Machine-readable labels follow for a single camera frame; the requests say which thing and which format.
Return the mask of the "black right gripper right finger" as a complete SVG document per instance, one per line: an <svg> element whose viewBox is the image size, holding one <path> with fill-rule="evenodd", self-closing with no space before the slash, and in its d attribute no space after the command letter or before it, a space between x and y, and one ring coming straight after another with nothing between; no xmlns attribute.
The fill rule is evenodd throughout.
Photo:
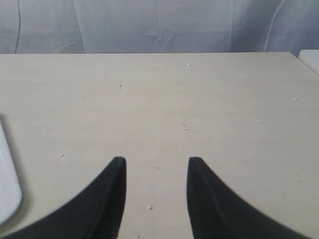
<svg viewBox="0 0 319 239"><path fill-rule="evenodd" d="M195 239L316 239L319 194L278 173L224 181L200 157L187 168L187 210Z"/></svg>

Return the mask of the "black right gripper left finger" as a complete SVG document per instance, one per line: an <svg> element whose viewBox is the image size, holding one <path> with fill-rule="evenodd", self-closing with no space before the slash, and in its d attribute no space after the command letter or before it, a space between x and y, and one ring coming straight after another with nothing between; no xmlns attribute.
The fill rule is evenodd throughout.
<svg viewBox="0 0 319 239"><path fill-rule="evenodd" d="M115 157L78 195L6 239L115 239L123 217L127 166Z"/></svg>

